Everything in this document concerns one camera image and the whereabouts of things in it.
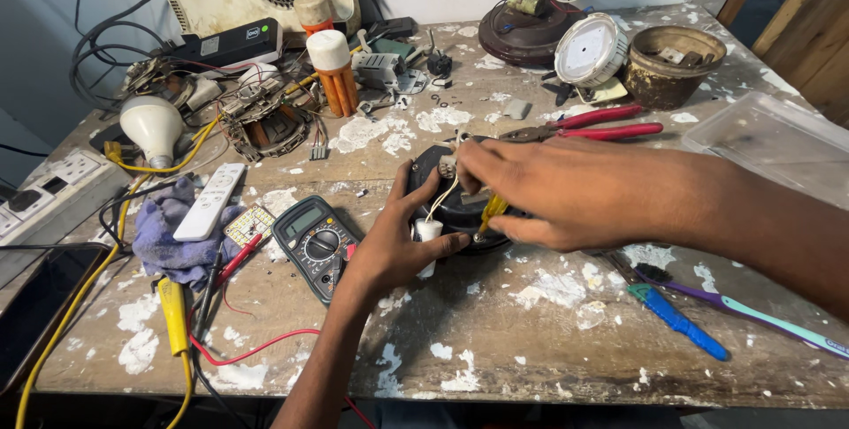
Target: workbench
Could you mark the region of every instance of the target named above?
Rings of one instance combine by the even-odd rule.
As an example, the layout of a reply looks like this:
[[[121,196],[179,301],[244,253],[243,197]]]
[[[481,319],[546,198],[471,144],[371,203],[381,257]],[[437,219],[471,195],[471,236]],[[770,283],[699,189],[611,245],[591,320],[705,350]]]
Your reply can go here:
[[[662,122],[665,131],[629,145],[676,149],[686,130],[749,91],[812,109],[702,8],[682,4],[610,14],[629,36],[650,26],[679,24],[716,35],[728,50],[722,67],[685,107],[634,119]],[[278,215],[299,199],[321,195],[352,230],[365,235],[383,209],[398,165],[434,139],[451,138],[461,125],[495,137],[592,109],[577,98],[555,108],[555,96],[539,86],[547,70],[505,65],[485,54],[478,45],[477,22],[420,25],[410,43],[424,43],[428,27],[437,48],[454,59],[453,87],[429,87],[408,97],[408,109],[377,110],[376,122],[361,116],[325,119],[332,148],[327,160],[308,160],[311,136],[291,154],[249,165],[233,200],[258,202]],[[432,94],[449,107],[436,106]],[[500,117],[511,98],[534,104],[524,121]],[[117,121],[102,122],[98,115],[95,111],[80,122],[48,160],[58,161],[74,148],[88,149],[97,131]],[[197,162],[221,152],[224,143],[221,134],[212,138]],[[212,174],[224,162],[245,160],[230,147],[195,173]],[[357,198],[364,188],[367,195]],[[139,207],[133,202],[131,213]],[[128,217],[126,239],[133,238],[134,218]],[[97,239],[102,232],[92,217],[64,241]],[[756,310],[849,341],[849,326],[733,261],[652,245],[633,245],[626,254],[634,263],[665,267],[679,283],[715,287]],[[27,269],[0,290],[0,308],[31,272]],[[181,363],[168,349],[152,280],[135,257],[108,267],[48,358],[37,390],[182,394]],[[730,361],[717,361],[667,328],[624,292],[606,261],[529,245],[484,257],[450,257],[430,279],[413,279],[380,300],[366,323],[349,392],[355,398],[849,408],[845,360],[693,298],[667,293],[667,299],[721,342],[732,354]],[[273,241],[235,274],[228,301],[252,316],[223,305],[213,308],[206,342],[218,358],[292,329],[320,329],[327,311]],[[202,364],[223,394],[285,396],[315,339],[291,337],[231,366]],[[196,391],[205,393],[203,387]]]

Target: pliers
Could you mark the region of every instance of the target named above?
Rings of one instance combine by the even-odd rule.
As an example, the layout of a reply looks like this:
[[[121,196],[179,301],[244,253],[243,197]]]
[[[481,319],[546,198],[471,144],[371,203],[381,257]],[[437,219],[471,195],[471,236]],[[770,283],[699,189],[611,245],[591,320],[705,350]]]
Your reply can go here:
[[[639,104],[593,110],[566,119],[549,120],[545,126],[525,127],[524,129],[513,130],[512,132],[502,134],[498,137],[498,140],[506,142],[543,142],[553,137],[576,137],[588,138],[591,140],[618,140],[623,138],[635,138],[648,134],[656,134],[663,131],[663,124],[660,122],[608,127],[606,129],[579,128],[599,124],[600,122],[633,117],[640,112],[642,112],[642,106]]]

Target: purple cloth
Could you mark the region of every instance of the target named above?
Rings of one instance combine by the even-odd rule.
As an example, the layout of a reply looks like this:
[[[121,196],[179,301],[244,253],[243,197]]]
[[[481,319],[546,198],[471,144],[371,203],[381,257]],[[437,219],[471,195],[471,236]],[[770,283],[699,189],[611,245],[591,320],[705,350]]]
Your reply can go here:
[[[174,231],[195,203],[195,186],[180,177],[173,187],[149,195],[136,217],[133,253],[144,263],[148,275],[163,273],[169,280],[189,283],[192,290],[203,289],[218,247],[224,239],[224,227],[245,209],[225,207],[209,238],[198,242],[179,242]],[[239,252],[232,239],[224,239],[223,261]]]

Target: toothbrush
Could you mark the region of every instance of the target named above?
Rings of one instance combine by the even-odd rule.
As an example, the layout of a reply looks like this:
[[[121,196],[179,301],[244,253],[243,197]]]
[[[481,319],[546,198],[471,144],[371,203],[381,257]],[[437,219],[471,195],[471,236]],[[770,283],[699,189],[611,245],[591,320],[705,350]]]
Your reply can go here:
[[[657,285],[663,285],[667,288],[672,288],[673,290],[680,291],[685,295],[690,295],[695,298],[705,300],[706,302],[711,303],[715,306],[719,306],[720,308],[726,308],[735,313],[739,313],[750,318],[760,320],[764,323],[769,324],[770,326],[780,329],[781,331],[790,333],[794,337],[797,337],[802,341],[811,344],[814,347],[822,348],[828,352],[832,352],[833,354],[840,356],[841,358],[849,359],[849,348],[847,348],[845,345],[840,344],[839,342],[832,341],[829,338],[826,338],[822,335],[818,335],[810,329],[805,329],[801,326],[796,326],[792,323],[788,323],[782,319],[775,318],[768,314],[763,314],[755,309],[744,305],[743,303],[736,301],[733,298],[727,297],[726,295],[696,290],[695,288],[690,288],[689,286],[684,286],[683,284],[675,283],[671,274],[669,274],[663,269],[657,268],[654,265],[649,265],[647,263],[639,263],[634,268],[634,271],[637,272],[638,275],[640,275],[644,280],[648,282]]]

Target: remote control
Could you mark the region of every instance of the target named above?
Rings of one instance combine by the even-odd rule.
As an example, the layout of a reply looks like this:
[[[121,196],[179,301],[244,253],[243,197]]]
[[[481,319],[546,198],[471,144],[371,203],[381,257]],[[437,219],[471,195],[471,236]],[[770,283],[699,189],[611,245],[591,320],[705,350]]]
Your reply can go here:
[[[201,241],[208,239],[215,228],[221,211],[227,206],[233,187],[245,171],[245,164],[224,164],[212,174],[207,186],[186,217],[174,232],[176,241]]]

